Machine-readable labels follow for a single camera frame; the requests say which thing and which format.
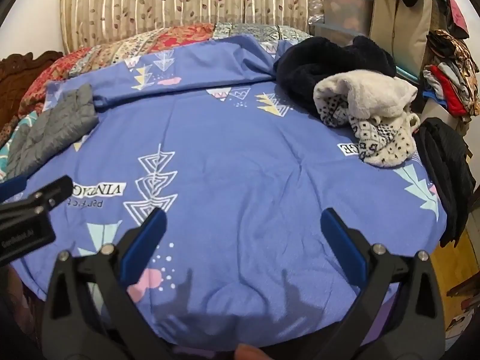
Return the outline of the carved wooden headboard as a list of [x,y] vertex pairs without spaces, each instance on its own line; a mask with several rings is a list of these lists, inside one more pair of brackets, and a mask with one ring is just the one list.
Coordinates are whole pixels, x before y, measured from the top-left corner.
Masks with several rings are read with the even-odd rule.
[[62,52],[48,50],[36,58],[28,52],[25,55],[12,54],[1,60],[1,128],[18,114],[20,101],[30,85],[62,56]]

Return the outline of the pile of colourful clothes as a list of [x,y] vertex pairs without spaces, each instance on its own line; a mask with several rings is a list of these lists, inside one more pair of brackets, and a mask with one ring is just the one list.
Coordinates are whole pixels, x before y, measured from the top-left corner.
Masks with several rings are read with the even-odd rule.
[[425,65],[422,76],[434,92],[435,101],[465,123],[479,116],[479,67],[463,40],[437,29],[427,35],[433,63]]

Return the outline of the black garment hanging bedside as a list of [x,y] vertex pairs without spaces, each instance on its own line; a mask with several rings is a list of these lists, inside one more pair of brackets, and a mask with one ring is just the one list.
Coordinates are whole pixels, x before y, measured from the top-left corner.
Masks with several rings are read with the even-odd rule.
[[447,214],[440,245],[457,244],[469,216],[476,180],[467,164],[463,137],[441,119],[425,119],[413,134],[416,149]]

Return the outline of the grey quilted puffer jacket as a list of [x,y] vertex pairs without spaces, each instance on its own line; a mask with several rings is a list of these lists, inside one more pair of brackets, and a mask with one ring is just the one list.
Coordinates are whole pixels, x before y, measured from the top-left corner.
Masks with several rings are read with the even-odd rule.
[[30,176],[98,124],[93,92],[85,84],[66,92],[35,123],[17,130],[7,155],[6,178]]

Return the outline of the clear plastic storage bin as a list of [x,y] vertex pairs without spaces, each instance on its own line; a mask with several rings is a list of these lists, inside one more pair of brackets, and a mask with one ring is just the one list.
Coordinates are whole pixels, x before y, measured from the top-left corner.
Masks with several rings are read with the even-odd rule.
[[312,25],[315,37],[346,46],[357,36],[369,37],[374,0],[321,0],[322,19]]

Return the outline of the dark navy fleece garment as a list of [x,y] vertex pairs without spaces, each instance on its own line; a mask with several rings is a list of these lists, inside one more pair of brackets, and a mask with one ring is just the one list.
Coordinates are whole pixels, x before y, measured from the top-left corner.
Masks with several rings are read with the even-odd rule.
[[339,46],[325,37],[310,37],[290,47],[273,69],[282,91],[314,117],[318,112],[313,90],[321,80],[358,69],[396,75],[392,56],[365,36],[354,37],[349,46]]

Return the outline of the red floral patchwork quilt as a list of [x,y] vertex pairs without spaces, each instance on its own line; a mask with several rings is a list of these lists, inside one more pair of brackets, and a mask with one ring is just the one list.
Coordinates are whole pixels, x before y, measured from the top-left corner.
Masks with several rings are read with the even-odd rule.
[[47,83],[63,81],[119,63],[125,59],[169,50],[209,39],[248,34],[258,41],[303,41],[310,35],[286,25],[270,24],[190,24],[152,30],[121,41],[78,49],[46,67],[36,77],[19,103],[17,117],[23,119],[31,111],[41,113],[47,95]]

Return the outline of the white patterned fleece garment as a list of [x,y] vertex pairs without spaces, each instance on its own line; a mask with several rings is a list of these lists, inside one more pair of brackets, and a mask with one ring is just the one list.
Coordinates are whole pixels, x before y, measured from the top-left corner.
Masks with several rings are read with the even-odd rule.
[[352,128],[361,161],[388,168],[416,152],[413,133],[421,123],[411,112],[416,95],[417,88],[398,77],[354,70],[317,83],[313,101],[324,125]]

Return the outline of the blue patterned bed sheet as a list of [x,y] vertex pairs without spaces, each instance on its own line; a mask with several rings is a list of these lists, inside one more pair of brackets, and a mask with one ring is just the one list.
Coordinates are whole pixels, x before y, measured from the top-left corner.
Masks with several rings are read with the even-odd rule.
[[168,229],[129,292],[166,341],[204,350],[273,345],[341,320],[358,293],[320,230],[333,208],[394,254],[433,251],[446,213],[419,158],[363,163],[277,87],[254,38],[204,41],[52,84],[56,107],[88,85],[97,126],[28,180],[70,176],[52,244],[14,262],[45,298],[57,255],[94,254],[154,208]]

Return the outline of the beige fabric wardrobe organizer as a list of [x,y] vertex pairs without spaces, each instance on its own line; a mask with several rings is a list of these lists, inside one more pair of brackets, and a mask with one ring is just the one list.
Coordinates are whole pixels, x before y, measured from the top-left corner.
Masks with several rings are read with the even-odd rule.
[[391,54],[397,67],[417,77],[425,64],[434,0],[373,0],[369,37]]

